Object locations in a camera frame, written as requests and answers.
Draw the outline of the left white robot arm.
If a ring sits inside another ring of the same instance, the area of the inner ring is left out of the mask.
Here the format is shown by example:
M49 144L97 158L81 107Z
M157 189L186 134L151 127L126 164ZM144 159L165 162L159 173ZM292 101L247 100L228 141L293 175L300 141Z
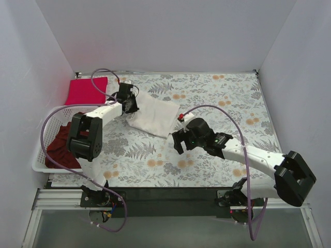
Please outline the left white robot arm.
M97 206L109 203L110 194L102 189L107 180L100 167L99 155L103 144L103 127L123 114L139 110L130 80L119 84L119 90L95 110L72 117L67 138L67 149L78 161L82 173L87 177L86 187L93 190L92 200Z

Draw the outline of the white t shirt red print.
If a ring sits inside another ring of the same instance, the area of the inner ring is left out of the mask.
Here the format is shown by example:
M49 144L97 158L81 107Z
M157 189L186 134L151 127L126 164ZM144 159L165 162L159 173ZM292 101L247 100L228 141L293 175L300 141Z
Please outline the white t shirt red print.
M151 135L167 138L174 129L179 105L158 100L143 91L137 96L137 105L139 110L126 118L128 124Z

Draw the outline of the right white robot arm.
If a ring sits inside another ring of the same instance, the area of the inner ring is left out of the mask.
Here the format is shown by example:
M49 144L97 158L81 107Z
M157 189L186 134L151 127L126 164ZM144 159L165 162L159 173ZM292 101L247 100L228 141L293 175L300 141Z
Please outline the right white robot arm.
M232 190L239 205L246 205L256 198L279 198L291 206L300 207L316 183L316 176L298 152L282 154L244 146L229 134L214 132L204 119L193 114L181 114L178 121L182 128L172 137L174 149L179 154L185 149L200 147L211 156L248 163L250 168L269 177L254 187L248 184L247 178L236 183Z

